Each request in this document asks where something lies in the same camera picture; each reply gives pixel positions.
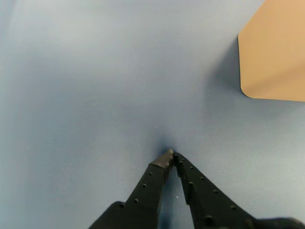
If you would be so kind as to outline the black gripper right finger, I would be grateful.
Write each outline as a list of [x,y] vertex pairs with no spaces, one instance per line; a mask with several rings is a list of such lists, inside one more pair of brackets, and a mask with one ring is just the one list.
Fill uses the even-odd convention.
[[186,204],[196,229],[254,229],[256,219],[235,204],[186,157],[174,153]]

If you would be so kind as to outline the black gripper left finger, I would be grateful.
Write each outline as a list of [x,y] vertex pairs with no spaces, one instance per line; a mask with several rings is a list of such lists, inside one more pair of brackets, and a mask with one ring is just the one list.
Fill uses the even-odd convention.
[[126,202],[114,202],[91,229],[156,229],[163,186],[173,166],[174,152],[152,161]]

